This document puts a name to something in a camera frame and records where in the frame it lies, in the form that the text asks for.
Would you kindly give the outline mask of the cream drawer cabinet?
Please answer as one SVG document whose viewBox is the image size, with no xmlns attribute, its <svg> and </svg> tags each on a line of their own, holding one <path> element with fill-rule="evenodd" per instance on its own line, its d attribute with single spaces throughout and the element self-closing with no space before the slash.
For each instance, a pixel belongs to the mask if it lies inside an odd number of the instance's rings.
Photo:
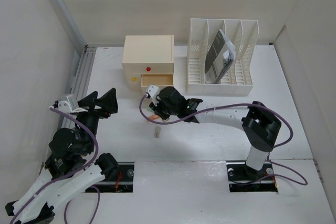
<svg viewBox="0 0 336 224">
<path fill-rule="evenodd" d="M 159 88 L 174 85 L 174 36 L 127 35 L 122 66 L 129 89 L 145 92 L 153 84 Z"/>
</svg>

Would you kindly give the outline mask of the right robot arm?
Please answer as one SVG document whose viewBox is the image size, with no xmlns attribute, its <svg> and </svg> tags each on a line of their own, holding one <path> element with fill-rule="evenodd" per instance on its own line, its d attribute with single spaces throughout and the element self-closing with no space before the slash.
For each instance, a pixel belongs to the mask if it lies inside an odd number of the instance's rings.
<svg viewBox="0 0 336 224">
<path fill-rule="evenodd" d="M 251 144 L 243 166 L 244 175 L 254 179 L 262 173 L 266 157 L 274 149 L 281 122 L 261 102 L 221 109 L 202 99 L 186 99 L 171 86 L 160 89 L 149 85 L 145 93 L 152 100 L 150 109 L 164 121 L 177 116 L 187 123 L 218 124 L 243 131 Z"/>
</svg>

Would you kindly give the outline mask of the grey setup guide booklet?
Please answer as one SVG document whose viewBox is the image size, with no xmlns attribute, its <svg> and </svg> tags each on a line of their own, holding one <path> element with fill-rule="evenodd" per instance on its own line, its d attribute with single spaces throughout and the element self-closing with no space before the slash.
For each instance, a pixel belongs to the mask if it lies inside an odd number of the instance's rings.
<svg viewBox="0 0 336 224">
<path fill-rule="evenodd" d="M 235 60 L 234 44 L 219 29 L 205 58 L 205 83 L 219 84 Z"/>
</svg>

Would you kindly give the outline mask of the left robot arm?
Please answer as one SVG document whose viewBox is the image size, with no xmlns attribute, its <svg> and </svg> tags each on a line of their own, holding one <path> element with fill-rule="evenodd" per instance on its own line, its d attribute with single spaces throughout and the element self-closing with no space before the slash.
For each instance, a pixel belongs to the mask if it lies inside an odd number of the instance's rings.
<svg viewBox="0 0 336 224">
<path fill-rule="evenodd" d="M 81 100 L 65 94 L 49 109 L 75 126 L 56 131 L 36 181 L 21 199 L 5 206 L 11 223 L 50 223 L 58 208 L 94 184 L 114 179 L 119 171 L 112 154 L 98 153 L 96 139 L 99 120 L 118 112 L 115 88 L 101 97 L 94 91 Z"/>
</svg>

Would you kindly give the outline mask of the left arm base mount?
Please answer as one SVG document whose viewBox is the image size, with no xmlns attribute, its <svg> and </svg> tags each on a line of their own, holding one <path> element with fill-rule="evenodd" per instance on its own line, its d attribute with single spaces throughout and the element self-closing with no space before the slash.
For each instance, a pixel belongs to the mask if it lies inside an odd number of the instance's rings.
<svg viewBox="0 0 336 224">
<path fill-rule="evenodd" d="M 94 184 L 101 193 L 132 193 L 135 163 L 119 163 L 117 174 Z"/>
</svg>

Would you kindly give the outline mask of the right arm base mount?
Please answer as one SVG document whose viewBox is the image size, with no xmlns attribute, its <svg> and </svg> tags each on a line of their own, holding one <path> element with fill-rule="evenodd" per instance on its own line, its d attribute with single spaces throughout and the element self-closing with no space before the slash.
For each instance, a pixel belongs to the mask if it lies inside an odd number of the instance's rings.
<svg viewBox="0 0 336 224">
<path fill-rule="evenodd" d="M 254 170 L 245 161 L 226 162 L 228 186 L 231 193 L 277 193 L 273 166 L 265 162 L 261 170 Z"/>
</svg>

